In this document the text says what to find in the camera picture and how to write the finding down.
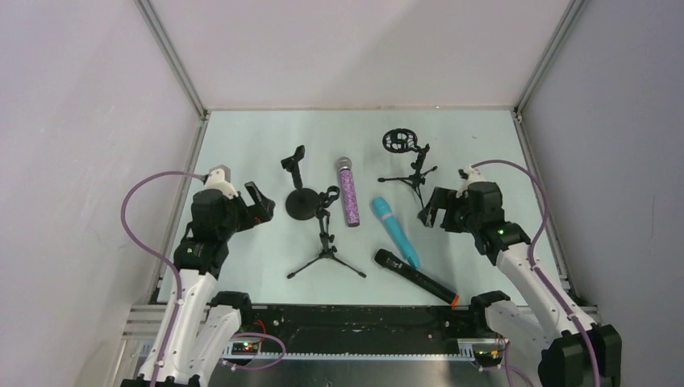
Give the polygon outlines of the black microphone orange end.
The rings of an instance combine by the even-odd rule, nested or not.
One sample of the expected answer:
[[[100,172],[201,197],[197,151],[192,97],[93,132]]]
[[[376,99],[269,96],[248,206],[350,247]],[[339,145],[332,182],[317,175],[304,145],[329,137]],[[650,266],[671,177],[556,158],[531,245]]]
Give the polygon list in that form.
[[[455,291],[433,280],[409,264],[404,263],[392,252],[386,249],[379,249],[375,253],[373,259],[383,268],[398,274],[400,277],[408,280],[414,285],[417,285],[421,289],[439,298],[441,301],[446,302],[451,307],[455,307],[460,300],[460,296]]]

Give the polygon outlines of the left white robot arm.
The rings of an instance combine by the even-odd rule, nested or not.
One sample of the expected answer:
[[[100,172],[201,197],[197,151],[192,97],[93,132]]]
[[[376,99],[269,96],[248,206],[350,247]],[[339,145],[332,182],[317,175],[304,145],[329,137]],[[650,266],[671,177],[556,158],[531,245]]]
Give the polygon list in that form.
[[[218,291],[232,236],[267,223],[275,203],[252,181],[240,192],[227,182],[205,184],[193,196],[191,220],[169,263],[174,288],[152,350],[123,386],[206,386],[229,340],[249,320],[246,293]]]

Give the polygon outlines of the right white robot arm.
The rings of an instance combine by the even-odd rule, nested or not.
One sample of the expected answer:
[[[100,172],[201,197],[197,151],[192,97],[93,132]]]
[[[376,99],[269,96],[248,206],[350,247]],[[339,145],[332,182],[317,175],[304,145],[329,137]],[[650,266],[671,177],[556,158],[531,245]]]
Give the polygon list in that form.
[[[530,251],[523,228],[505,219],[503,195],[491,181],[464,189],[436,187],[418,218],[433,227],[439,210],[447,232],[473,236],[478,252],[503,273],[527,303],[532,316],[520,312],[503,293],[472,298],[492,331],[518,344],[534,360],[543,386],[618,386],[622,339],[611,325],[601,325],[547,277]]]

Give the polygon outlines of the black tripod mic stand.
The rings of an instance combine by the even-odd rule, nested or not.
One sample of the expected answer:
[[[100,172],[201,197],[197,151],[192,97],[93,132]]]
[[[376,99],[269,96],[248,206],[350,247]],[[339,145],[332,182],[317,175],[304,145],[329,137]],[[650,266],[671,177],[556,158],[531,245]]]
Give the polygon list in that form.
[[[347,264],[342,259],[336,256],[338,252],[337,247],[333,244],[335,236],[329,232],[330,227],[330,216],[331,213],[328,207],[340,197],[340,188],[336,185],[331,185],[327,188],[325,192],[319,193],[320,204],[315,208],[314,215],[319,222],[319,240],[322,244],[322,249],[316,258],[304,264],[302,267],[294,270],[293,272],[286,275],[287,279],[294,278],[297,274],[302,272],[304,269],[310,267],[319,260],[329,259],[335,261],[338,264],[343,265],[346,268],[352,270],[355,274],[362,278],[366,278],[367,275],[361,270],[354,268],[352,265]]]

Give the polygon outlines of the blue toy microphone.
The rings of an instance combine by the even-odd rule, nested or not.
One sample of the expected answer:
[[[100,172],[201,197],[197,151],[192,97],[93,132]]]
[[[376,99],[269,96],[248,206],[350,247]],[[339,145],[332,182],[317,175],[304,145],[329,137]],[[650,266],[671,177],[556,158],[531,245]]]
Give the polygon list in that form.
[[[375,197],[371,206],[402,256],[413,268],[420,268],[419,254],[395,217],[390,204],[383,197]]]

